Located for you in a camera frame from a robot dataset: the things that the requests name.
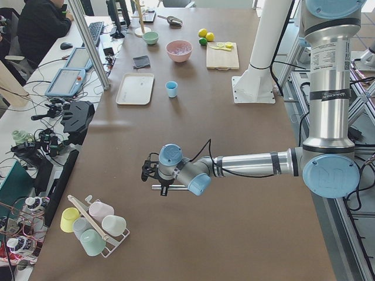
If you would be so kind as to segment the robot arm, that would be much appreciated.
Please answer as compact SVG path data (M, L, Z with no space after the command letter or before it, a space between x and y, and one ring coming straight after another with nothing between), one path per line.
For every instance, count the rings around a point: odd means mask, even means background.
M301 176L315 194L348 196L359 188L361 170L348 137L351 38L360 30L363 1L302 1L300 37L311 47L309 135L297 148L238 156L189 159L176 144L161 148L155 166L161 195L175 181L200 196L213 177L254 179Z

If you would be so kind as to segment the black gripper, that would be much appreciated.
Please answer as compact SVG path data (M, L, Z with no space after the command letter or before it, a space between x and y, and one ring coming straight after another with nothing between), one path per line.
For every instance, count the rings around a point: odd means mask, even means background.
M168 188L171 184L173 184L173 178L171 179L164 179L161 176L159 176L158 181L161 184L161 196L167 196L168 195Z

